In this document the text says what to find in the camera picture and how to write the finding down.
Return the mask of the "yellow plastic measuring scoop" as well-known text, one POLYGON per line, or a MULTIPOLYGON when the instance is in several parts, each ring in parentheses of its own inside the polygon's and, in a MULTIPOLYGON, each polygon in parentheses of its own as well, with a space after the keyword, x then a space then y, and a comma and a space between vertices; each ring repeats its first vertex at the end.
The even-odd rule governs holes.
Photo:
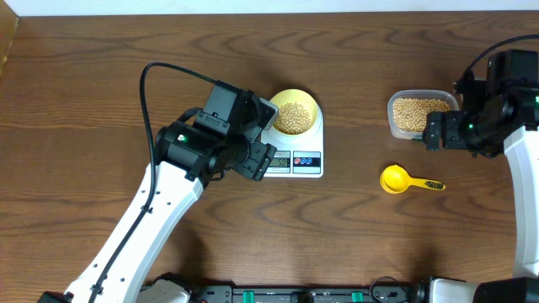
POLYGON ((398 165, 388 166, 382 171, 380 185, 389 194, 401 194, 410 186, 437 191, 446 189, 446 186, 440 181, 426 178, 413 178, 403 167, 398 165))

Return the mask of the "yellow plastic bowl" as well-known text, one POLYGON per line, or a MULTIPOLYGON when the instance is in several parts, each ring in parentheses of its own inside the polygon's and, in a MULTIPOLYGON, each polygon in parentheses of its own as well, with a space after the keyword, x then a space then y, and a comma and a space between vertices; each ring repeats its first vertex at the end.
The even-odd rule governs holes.
POLYGON ((309 94, 299 89, 286 89, 277 93, 271 100, 271 103, 278 106, 282 106, 287 103, 299 103, 302 104, 312 116, 312 125, 308 129, 310 130, 317 118, 318 118, 318 104, 315 99, 309 94))

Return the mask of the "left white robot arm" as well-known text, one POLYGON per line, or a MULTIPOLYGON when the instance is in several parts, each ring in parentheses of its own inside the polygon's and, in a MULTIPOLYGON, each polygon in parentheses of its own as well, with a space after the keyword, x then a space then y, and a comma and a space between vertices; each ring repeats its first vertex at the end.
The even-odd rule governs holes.
POLYGON ((63 293, 42 302, 134 302, 181 217, 211 181, 232 169, 263 178, 276 149, 259 140, 278 108, 251 91, 217 81, 205 107, 192 108, 157 134, 141 185, 98 255, 63 293))

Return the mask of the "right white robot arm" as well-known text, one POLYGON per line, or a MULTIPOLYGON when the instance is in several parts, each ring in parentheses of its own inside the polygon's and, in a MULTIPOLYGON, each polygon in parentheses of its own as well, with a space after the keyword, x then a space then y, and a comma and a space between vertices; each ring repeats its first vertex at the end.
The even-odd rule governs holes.
POLYGON ((485 79, 465 72, 454 84, 462 109, 428 114, 427 149, 465 150, 509 162, 515 197, 516 249, 509 279, 483 283, 433 278, 430 302, 538 300, 538 54, 506 50, 488 59, 485 79))

